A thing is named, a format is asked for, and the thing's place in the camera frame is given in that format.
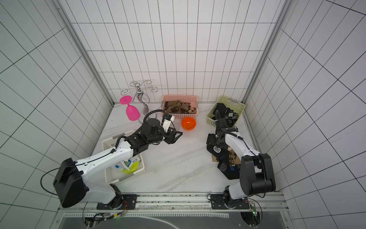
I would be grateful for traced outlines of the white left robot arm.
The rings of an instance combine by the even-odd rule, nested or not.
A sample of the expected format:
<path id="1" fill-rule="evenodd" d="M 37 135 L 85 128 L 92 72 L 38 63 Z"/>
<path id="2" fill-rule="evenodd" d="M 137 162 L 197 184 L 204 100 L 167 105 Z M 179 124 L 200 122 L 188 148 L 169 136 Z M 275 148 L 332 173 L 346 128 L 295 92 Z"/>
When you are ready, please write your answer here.
<path id="1" fill-rule="evenodd" d="M 62 162 L 53 186 L 63 208 L 80 202 L 98 202 L 117 209 L 123 204 L 120 190 L 113 184 L 96 184 L 92 178 L 99 172 L 123 163 L 146 151 L 149 145 L 166 142 L 174 144 L 182 132 L 170 127 L 170 122 L 152 118 L 144 121 L 133 134 L 119 136 L 114 147 L 78 161 Z"/>

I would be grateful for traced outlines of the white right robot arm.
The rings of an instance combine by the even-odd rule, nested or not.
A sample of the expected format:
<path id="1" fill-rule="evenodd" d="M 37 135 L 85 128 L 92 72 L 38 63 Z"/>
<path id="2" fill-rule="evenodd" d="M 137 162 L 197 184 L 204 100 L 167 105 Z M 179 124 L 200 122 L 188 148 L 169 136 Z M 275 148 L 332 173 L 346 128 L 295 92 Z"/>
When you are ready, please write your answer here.
<path id="1" fill-rule="evenodd" d="M 225 188 L 223 199 L 229 205 L 252 195 L 264 198 L 275 191 L 272 159 L 251 147 L 235 126 L 229 126 L 219 111 L 215 111 L 215 133 L 207 138 L 207 150 L 218 161 L 218 169 L 229 180 L 239 181 Z"/>

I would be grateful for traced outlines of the white sock neon yellow toe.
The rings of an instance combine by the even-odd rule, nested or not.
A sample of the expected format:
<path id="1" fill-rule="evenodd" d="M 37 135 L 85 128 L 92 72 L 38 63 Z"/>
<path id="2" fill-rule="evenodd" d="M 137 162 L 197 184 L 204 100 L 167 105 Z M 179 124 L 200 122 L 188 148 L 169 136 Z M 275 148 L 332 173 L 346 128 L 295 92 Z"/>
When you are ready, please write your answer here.
<path id="1" fill-rule="evenodd" d="M 131 157 L 127 160 L 123 160 L 120 162 L 117 162 L 113 168 L 117 169 L 123 173 L 131 174 L 134 173 L 138 168 L 140 164 L 140 159 L 138 156 Z"/>

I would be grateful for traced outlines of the black sock blue squares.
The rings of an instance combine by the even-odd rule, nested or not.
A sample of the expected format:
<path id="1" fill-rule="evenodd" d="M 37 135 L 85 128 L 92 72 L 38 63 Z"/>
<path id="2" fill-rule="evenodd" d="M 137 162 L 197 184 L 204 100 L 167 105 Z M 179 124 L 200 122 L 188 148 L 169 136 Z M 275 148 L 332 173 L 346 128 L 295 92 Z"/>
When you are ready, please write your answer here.
<path id="1" fill-rule="evenodd" d="M 227 179 L 239 179 L 241 164 L 234 166 L 230 165 L 228 149 L 213 147 L 207 148 L 207 150 L 212 154 L 213 162 L 218 162 L 217 168 L 225 175 Z"/>

